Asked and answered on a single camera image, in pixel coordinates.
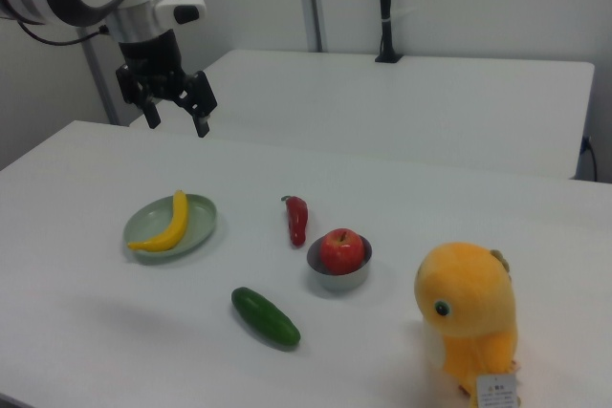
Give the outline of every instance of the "white label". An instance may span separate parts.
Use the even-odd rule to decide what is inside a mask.
[[[483,375],[476,380],[478,408],[518,408],[515,375]]]

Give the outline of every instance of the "stuffed toy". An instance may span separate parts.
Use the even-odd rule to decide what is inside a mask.
[[[476,379],[515,371],[518,338],[510,267],[497,250],[468,243],[433,249],[416,275],[431,362],[456,377],[477,407]]]

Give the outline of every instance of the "green cucumber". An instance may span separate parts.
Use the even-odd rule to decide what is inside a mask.
[[[274,343],[299,342],[301,335],[289,317],[256,291],[240,287],[231,293],[231,303],[247,324]]]

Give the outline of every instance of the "plush toy eye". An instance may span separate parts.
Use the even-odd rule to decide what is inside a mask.
[[[442,316],[450,314],[450,306],[446,301],[436,301],[433,307],[436,309],[436,312],[438,312]]]

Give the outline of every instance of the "apple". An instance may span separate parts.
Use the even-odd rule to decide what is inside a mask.
[[[360,268],[365,248],[361,236],[355,231],[338,228],[323,236],[319,256],[332,274],[348,274]]]

